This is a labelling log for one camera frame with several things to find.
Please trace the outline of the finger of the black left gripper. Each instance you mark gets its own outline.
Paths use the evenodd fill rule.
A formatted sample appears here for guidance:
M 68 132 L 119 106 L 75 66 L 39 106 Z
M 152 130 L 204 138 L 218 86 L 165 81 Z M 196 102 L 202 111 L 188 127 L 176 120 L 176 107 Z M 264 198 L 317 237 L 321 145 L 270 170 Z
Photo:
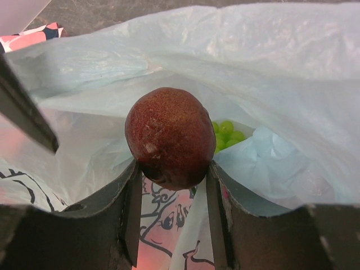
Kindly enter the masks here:
M 1 54 L 1 113 L 28 137 L 52 153 L 57 136 Z

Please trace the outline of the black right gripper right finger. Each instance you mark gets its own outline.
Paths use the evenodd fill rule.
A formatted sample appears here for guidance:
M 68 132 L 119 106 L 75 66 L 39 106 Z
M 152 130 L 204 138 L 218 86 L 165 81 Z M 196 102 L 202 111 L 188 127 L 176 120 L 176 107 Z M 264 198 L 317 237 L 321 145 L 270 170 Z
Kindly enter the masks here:
M 212 162 L 206 195 L 216 269 L 358 269 L 359 205 L 294 210 L 250 191 Z

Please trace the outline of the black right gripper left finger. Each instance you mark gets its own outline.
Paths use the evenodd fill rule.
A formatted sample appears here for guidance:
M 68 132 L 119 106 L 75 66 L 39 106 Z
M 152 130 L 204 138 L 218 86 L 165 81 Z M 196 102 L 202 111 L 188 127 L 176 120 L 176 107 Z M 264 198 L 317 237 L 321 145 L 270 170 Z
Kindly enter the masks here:
M 2 269 L 131 269 L 137 264 L 142 172 L 118 178 L 63 211 L 1 206 Z

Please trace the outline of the dark red fake fruit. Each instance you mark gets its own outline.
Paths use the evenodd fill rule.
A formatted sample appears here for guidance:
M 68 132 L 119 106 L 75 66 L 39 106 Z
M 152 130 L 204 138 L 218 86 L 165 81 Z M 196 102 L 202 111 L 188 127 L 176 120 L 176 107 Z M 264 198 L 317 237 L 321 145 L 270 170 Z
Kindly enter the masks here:
M 209 114 L 189 92 L 163 87 L 141 97 L 125 121 L 129 149 L 144 175 L 169 190 L 198 185 L 216 139 Z

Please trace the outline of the translucent light blue plastic bag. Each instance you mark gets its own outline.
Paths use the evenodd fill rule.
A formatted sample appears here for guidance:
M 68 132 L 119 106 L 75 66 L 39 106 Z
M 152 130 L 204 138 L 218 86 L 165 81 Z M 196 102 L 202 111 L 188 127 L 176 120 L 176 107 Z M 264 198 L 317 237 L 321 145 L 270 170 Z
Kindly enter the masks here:
M 57 133 L 51 154 L 1 118 L 1 206 L 61 212 L 133 162 L 133 104 L 159 87 L 196 96 L 246 140 L 217 153 L 277 205 L 359 205 L 359 4 L 187 7 L 7 54 Z M 216 269 L 206 179 L 168 191 L 142 174 L 139 269 Z

